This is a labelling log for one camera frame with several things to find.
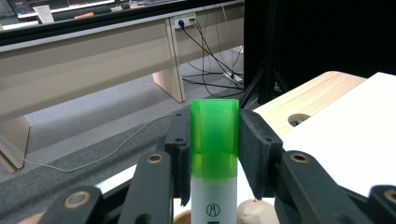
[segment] green cap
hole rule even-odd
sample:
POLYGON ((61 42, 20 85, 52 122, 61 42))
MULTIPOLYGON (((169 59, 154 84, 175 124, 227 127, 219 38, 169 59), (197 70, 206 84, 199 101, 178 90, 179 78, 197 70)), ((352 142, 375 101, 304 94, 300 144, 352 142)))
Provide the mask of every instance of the green cap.
POLYGON ((238 100, 191 102, 192 175, 205 182, 237 175, 238 100))

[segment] green glue stick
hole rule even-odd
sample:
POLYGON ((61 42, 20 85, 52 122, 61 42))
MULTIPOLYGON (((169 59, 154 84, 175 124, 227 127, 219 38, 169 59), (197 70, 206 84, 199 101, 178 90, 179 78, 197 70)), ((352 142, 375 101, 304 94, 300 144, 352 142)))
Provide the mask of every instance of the green glue stick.
POLYGON ((191 224, 236 224, 239 102, 191 102, 191 224))

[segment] black printed symbol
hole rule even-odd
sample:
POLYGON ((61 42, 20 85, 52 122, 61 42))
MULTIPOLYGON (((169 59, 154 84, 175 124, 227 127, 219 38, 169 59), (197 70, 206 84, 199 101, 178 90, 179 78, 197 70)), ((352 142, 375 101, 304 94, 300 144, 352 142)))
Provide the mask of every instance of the black printed symbol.
POLYGON ((218 216, 219 213, 220 213, 220 207, 219 207, 217 204, 212 203, 212 204, 210 204, 210 205, 207 206, 207 208, 206 208, 206 213, 207 213, 210 217, 216 217, 216 216, 218 216))

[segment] plug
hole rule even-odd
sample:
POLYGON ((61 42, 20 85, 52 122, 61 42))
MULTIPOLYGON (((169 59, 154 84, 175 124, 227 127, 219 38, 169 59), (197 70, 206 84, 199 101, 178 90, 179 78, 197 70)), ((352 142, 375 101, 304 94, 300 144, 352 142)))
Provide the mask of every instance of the plug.
POLYGON ((179 20, 177 23, 181 27, 181 29, 184 30, 184 21, 183 20, 179 20))

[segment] white tabletop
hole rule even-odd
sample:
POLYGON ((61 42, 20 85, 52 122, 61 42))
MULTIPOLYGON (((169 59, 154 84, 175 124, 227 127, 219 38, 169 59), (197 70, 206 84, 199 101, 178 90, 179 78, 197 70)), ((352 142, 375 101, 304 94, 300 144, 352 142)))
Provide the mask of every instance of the white tabletop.
POLYGON ((396 185, 396 76, 378 73, 281 136, 314 156, 337 184, 368 196, 396 185))

